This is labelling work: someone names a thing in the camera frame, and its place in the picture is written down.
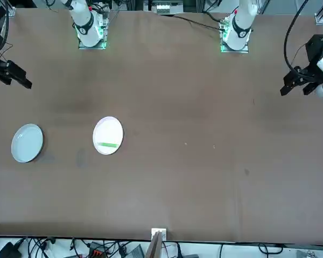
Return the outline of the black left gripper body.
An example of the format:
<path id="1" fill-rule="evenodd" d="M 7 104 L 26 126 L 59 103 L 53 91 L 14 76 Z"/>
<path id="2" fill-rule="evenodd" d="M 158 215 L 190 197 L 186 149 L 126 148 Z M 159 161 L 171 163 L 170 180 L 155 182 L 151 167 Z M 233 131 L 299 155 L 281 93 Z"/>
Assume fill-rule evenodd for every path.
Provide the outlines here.
<path id="1" fill-rule="evenodd" d="M 323 71 L 317 66 L 323 52 L 323 34 L 313 35 L 305 47 L 309 61 L 306 67 L 307 75 L 314 77 L 316 81 L 323 81 Z"/>

